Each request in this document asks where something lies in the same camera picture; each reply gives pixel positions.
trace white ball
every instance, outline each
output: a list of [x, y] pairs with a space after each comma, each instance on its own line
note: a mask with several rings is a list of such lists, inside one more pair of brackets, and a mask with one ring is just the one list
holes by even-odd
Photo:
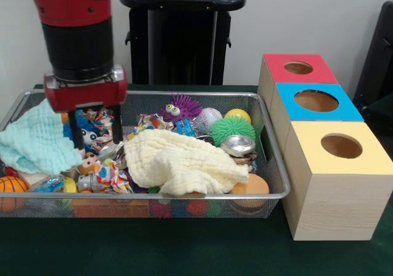
[[204, 108], [198, 115], [198, 120], [202, 121], [204, 126], [210, 131], [211, 126], [219, 119], [222, 119], [220, 111], [214, 108]]

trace wooden box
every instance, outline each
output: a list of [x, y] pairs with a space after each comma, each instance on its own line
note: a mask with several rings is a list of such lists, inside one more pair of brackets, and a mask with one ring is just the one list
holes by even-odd
[[363, 121], [338, 84], [276, 84], [270, 117], [281, 153], [291, 120]]
[[364, 122], [292, 121], [283, 200], [294, 240], [370, 240], [393, 190], [393, 163]]
[[269, 111], [276, 83], [338, 82], [321, 55], [266, 53], [262, 59], [258, 94]]

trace basket rim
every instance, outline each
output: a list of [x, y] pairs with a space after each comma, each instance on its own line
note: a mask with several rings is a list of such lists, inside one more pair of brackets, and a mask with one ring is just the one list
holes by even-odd
[[[19, 114], [20, 110], [26, 103], [28, 96], [35, 93], [44, 93], [43, 89], [32, 89], [21, 93], [17, 99], [14, 101], [9, 112], [6, 114], [5, 118], [0, 123], [0, 131], [3, 131], [12, 118]], [[282, 159], [281, 152], [278, 147], [276, 136], [274, 134], [273, 126], [269, 117], [269, 113], [263, 99], [256, 93], [249, 92], [189, 92], [189, 91], [143, 91], [143, 90], [128, 90], [127, 95], [172, 95], [176, 93], [181, 93], [185, 95], [200, 95], [200, 96], [242, 96], [242, 97], [252, 97], [255, 98], [260, 106], [263, 119], [265, 121], [265, 127], [269, 140], [271, 142], [271, 147], [273, 150], [274, 158], [276, 159], [279, 175], [281, 178], [283, 190], [281, 193], [274, 194], [208, 194], [208, 195], [195, 195], [188, 194], [182, 196], [173, 196], [167, 194], [103, 194], [103, 193], [33, 193], [33, 192], [0, 192], [1, 197], [13, 197], [13, 198], [35, 198], [35, 199], [120, 199], [120, 200], [130, 200], [130, 199], [141, 199], [141, 200], [201, 200], [201, 199], [211, 199], [211, 200], [274, 200], [282, 199], [287, 196], [290, 192], [290, 183], [287, 174], [284, 161]]]

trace purple spiky toy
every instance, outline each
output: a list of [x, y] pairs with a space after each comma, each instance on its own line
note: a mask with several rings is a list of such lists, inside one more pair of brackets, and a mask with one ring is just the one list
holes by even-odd
[[160, 114], [165, 121], [171, 121], [174, 124], [182, 119], [193, 119], [198, 116], [201, 111], [201, 103], [193, 101], [190, 96], [172, 95], [172, 104], [166, 105], [165, 109], [160, 110]]

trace metal lid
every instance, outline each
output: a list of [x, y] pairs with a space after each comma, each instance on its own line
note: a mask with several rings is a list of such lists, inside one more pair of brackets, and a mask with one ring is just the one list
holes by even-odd
[[198, 136], [197, 139], [205, 141], [205, 142], [210, 143], [210, 144], [214, 144], [213, 138], [211, 136], [209, 136], [209, 135]]
[[255, 142], [248, 136], [232, 135], [221, 142], [220, 147], [229, 155], [242, 157], [255, 150]]

